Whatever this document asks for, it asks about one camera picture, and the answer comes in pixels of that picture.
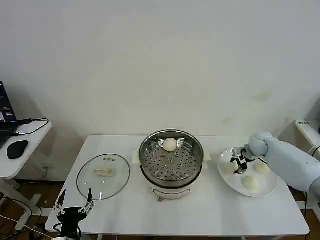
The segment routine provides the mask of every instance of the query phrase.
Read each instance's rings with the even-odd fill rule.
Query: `glass lid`
[[[81,168],[76,186],[85,198],[91,188],[93,200],[105,200],[118,194],[129,177],[127,160],[116,154],[104,154],[91,159]]]

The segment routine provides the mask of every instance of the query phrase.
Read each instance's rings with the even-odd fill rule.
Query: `white wall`
[[[320,92],[320,2],[0,3],[0,79],[63,180],[87,135],[279,134]]]

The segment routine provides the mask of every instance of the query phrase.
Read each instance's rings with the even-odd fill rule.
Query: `white table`
[[[86,199],[77,190],[81,167],[101,154],[118,154],[131,162],[145,136],[87,137],[63,186],[63,207],[83,206]],[[215,159],[223,150],[240,147],[248,137],[199,136],[205,151],[211,153],[196,181],[197,188],[178,200],[158,202],[140,172],[131,164],[126,187],[116,196],[96,201],[88,217],[80,222],[83,233],[166,236],[287,236],[305,235],[309,227],[287,185],[279,178],[275,191],[263,198],[251,198],[231,189],[221,178]],[[53,231],[58,223],[52,211],[45,228]]]
[[[309,153],[312,155],[317,147],[320,147],[320,134],[318,133],[318,129],[320,127],[320,120],[296,120],[295,126],[303,135],[303,137],[307,140],[310,146],[314,146],[314,149]],[[317,150],[315,154],[315,158],[319,159],[320,148]],[[307,201],[307,209],[312,210],[318,221],[320,221],[320,207],[318,205],[318,200],[310,193],[308,194]],[[304,201],[299,201],[298,205],[300,209],[305,209],[306,203]]]
[[[37,128],[41,127],[45,124],[45,121],[34,121],[26,125],[19,126],[19,133],[30,133]],[[49,130],[51,129],[52,124],[49,122],[46,126],[39,129],[33,134],[21,135],[21,136],[12,136],[7,142],[0,148],[0,191],[9,198],[16,199],[22,201],[26,205],[28,205],[32,209],[32,214],[39,216],[41,211],[39,207],[36,206],[37,202],[41,198],[41,194],[35,194],[31,200],[28,200],[24,196],[22,196],[16,189],[14,189],[10,184],[5,182],[3,179],[12,179],[14,178],[22,167],[25,165],[29,157],[36,150],[38,145],[47,135]],[[7,156],[7,148],[14,142],[27,140],[28,145],[23,153],[23,155],[17,159],[9,159]],[[42,208],[42,216],[48,216],[51,209],[50,208]],[[16,224],[15,229],[21,230],[23,225],[26,224],[29,217],[31,216],[31,212],[29,209],[21,216],[19,219],[19,223]]]

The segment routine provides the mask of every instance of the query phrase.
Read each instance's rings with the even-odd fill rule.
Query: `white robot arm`
[[[289,186],[311,192],[320,201],[320,162],[295,146],[279,141],[271,133],[260,132],[250,138],[248,154],[264,157],[267,165]]]

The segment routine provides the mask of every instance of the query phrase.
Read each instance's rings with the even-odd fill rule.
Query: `computer mouse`
[[[7,148],[6,154],[8,155],[9,159],[18,159],[24,154],[27,146],[27,140],[16,141]]]

